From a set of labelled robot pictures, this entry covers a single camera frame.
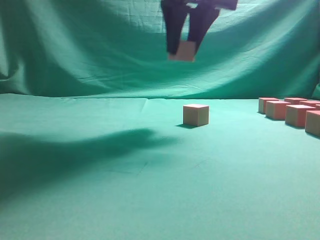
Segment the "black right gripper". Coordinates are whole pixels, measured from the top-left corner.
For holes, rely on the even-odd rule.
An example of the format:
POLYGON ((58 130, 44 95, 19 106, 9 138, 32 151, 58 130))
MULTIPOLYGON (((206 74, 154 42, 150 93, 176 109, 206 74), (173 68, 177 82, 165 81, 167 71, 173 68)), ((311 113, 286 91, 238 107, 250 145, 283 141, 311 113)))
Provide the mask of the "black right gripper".
POLYGON ((162 0, 161 10, 166 29, 166 51, 176 55, 181 32, 189 13, 189 32, 186 41, 186 58, 194 59, 219 9, 235 11, 238 0, 162 0), (194 8, 187 4, 197 5, 194 8))

